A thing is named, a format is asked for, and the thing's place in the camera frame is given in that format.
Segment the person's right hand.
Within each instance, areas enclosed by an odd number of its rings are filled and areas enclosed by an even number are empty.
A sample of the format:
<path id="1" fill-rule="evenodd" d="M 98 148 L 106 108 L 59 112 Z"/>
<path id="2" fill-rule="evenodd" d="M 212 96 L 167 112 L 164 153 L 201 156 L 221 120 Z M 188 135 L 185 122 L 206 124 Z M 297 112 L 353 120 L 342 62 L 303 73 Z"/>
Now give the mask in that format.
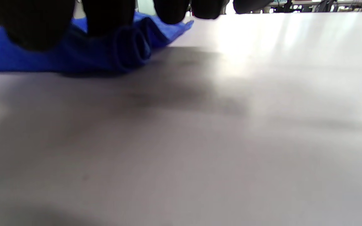
<path id="1" fill-rule="evenodd" d="M 104 37 L 133 23 L 135 0 L 82 0 L 89 37 Z M 227 0 L 154 0 L 156 15 L 165 24 L 181 22 L 188 9 L 200 19 L 216 19 Z M 0 0 L 0 27 L 19 47 L 47 51 L 66 34 L 76 0 Z"/>

